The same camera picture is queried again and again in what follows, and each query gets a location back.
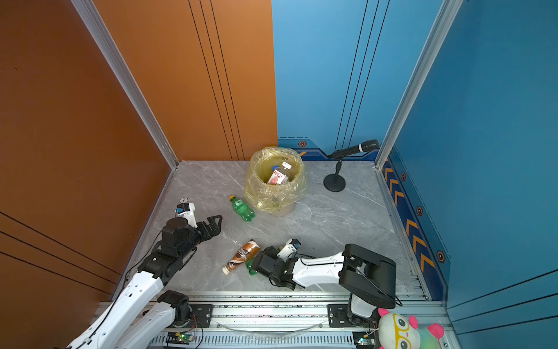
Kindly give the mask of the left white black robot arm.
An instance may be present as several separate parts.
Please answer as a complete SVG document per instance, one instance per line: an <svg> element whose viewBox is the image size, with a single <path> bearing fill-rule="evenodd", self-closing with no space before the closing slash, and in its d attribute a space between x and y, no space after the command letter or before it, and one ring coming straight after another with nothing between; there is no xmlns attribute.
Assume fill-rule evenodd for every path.
<svg viewBox="0 0 558 349"><path fill-rule="evenodd" d="M197 246L218 236L222 215L207 218L196 227L187 218L172 218L161 230L131 281L102 315L74 339L69 348L146 348L172 324L193 320L189 297L161 290L194 256Z"/></svg>

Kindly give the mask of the brown coffee drink bottle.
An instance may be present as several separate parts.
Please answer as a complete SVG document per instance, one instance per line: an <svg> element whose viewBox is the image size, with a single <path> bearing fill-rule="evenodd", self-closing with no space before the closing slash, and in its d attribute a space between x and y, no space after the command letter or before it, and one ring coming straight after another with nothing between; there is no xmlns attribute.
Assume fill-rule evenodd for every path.
<svg viewBox="0 0 558 349"><path fill-rule="evenodd" d="M251 239L245 243L235 254L235 256L230 260L223 268L222 273L229 275L232 271L240 267L242 264L250 261L258 252L260 251L260 246L256 241Z"/></svg>

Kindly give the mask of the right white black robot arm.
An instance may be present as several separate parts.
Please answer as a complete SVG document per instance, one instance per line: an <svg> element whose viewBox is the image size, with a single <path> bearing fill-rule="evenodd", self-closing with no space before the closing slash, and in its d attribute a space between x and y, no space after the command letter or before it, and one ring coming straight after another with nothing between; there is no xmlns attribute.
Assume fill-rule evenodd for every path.
<svg viewBox="0 0 558 349"><path fill-rule="evenodd" d="M357 244L347 244L343 252L321 258L268 247L251 260L251 268L277 287L294 290L297 286L337 284L346 289L348 304L328 310L331 327L367 327L375 322L377 308L402 305L396 295L396 262Z"/></svg>

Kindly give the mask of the green soda bottle front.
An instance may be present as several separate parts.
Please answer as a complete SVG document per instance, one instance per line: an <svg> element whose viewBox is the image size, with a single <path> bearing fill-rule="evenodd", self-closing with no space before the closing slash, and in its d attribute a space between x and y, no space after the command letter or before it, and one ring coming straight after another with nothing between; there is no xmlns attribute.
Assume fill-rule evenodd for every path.
<svg viewBox="0 0 558 349"><path fill-rule="evenodd" d="M257 275L257 274L258 274L258 272L255 271L254 268L253 268L253 263L254 263L254 258L252 258L252 259L248 260L247 262L245 262L245 265L246 265L246 268L247 268L247 270L248 270L248 273L249 273L251 276L254 276L254 275Z"/></svg>

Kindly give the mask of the guava juice bottle white cap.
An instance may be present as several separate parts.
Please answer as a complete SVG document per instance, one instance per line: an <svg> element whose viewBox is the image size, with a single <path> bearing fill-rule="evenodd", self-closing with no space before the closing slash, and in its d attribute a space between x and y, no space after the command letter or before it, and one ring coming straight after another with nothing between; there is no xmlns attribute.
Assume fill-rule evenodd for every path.
<svg viewBox="0 0 558 349"><path fill-rule="evenodd" d="M283 161L281 165L277 165L279 168L273 171L267 184L272 186L279 186L288 183L292 180L293 174L291 173L292 165L286 161Z"/></svg>

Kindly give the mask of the green soda bottle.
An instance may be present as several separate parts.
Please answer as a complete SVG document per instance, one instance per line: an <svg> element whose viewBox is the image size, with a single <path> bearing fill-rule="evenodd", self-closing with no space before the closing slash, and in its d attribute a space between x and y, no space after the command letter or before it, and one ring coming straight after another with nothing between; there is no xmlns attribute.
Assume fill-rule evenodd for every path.
<svg viewBox="0 0 558 349"><path fill-rule="evenodd" d="M230 197L230 202L232 204L232 207L233 207L234 211L244 221L251 222L254 219L254 217L255 217L254 210L252 208L250 208L244 200L238 198L237 196L231 196Z"/></svg>
<svg viewBox="0 0 558 349"><path fill-rule="evenodd" d="M252 259L248 260L247 262L245 262L245 265L246 265L246 268L247 268L247 270L248 270L248 273L249 273L251 276L254 276L254 275L257 275L257 274L258 274L258 272L255 271L254 268L253 268L253 263L254 263L254 258L252 258Z"/></svg>

